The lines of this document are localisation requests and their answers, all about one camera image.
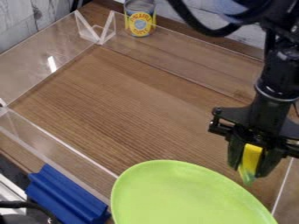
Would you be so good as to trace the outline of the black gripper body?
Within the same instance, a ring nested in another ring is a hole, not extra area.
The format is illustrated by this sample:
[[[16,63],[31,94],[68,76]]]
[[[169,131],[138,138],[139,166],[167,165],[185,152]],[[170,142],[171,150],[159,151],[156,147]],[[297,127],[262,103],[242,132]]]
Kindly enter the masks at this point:
[[[215,108],[209,131],[229,141],[238,135],[246,144],[263,149],[279,147],[286,156],[299,158],[299,146],[291,141],[299,140],[299,124],[287,117],[291,105],[299,95],[282,92],[259,82],[255,85],[254,101],[241,108]]]

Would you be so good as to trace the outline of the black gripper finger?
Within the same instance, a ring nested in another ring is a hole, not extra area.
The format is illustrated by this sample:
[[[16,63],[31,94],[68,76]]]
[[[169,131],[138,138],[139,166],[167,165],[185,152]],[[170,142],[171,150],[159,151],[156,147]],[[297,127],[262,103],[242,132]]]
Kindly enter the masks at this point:
[[[263,149],[262,158],[259,159],[258,162],[255,177],[257,178],[266,177],[271,173],[271,171],[277,168],[283,158],[286,158],[285,149],[279,147]]]
[[[238,135],[229,137],[229,166],[237,170],[243,157],[246,142]]]

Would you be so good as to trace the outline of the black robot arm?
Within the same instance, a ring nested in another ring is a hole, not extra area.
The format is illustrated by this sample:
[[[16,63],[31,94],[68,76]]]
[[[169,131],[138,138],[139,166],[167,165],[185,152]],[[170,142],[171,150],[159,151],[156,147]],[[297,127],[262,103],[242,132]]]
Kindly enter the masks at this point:
[[[254,101],[215,108],[210,132],[229,141],[229,165],[263,178],[283,158],[299,158],[299,124],[289,118],[299,102],[299,0],[217,0],[218,13],[237,25],[266,30],[266,60]]]

